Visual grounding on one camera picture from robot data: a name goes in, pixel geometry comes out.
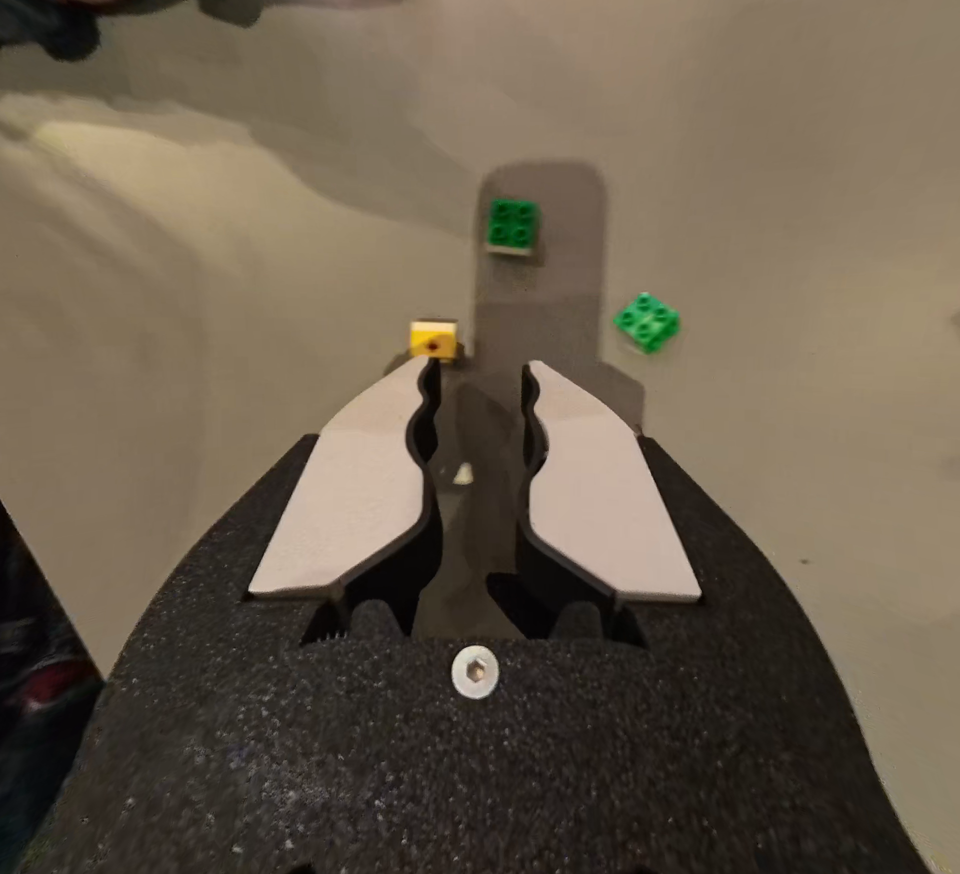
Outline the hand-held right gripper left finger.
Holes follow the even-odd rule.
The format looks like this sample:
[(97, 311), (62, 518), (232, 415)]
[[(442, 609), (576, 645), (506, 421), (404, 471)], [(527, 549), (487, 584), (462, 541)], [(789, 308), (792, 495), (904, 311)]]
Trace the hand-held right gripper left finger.
[(247, 597), (317, 595), (342, 616), (378, 600), (412, 633), (443, 555), (429, 471), (441, 387), (438, 360), (415, 356), (321, 429)]

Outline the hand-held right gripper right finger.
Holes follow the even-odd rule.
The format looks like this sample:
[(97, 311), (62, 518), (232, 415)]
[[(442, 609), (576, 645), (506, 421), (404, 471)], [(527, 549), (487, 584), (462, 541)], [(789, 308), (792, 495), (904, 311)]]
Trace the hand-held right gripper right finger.
[(602, 400), (542, 361), (521, 372), (519, 573), (546, 606), (696, 603), (701, 586), (642, 452)]

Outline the person's dark clothing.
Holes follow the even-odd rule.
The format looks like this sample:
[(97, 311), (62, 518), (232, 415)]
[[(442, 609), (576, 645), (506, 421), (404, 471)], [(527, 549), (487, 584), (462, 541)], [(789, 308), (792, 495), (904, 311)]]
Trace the person's dark clothing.
[(103, 678), (1, 508), (1, 871), (13, 872), (71, 770)]

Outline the green square toy brick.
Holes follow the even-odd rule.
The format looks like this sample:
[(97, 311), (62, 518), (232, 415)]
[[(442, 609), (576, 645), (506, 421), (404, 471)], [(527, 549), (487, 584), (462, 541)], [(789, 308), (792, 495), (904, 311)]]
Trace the green square toy brick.
[(612, 323), (645, 354), (659, 352), (681, 329), (678, 311), (647, 292), (622, 307)]
[(532, 201), (496, 198), (489, 204), (485, 248), (489, 254), (534, 256), (541, 226), (541, 209)]

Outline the yellow white toy brick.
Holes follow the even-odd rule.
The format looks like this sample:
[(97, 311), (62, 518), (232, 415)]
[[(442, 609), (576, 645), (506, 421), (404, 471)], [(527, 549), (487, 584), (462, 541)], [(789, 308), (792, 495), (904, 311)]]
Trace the yellow white toy brick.
[(408, 355), (454, 363), (461, 356), (457, 320), (419, 319), (410, 324)]

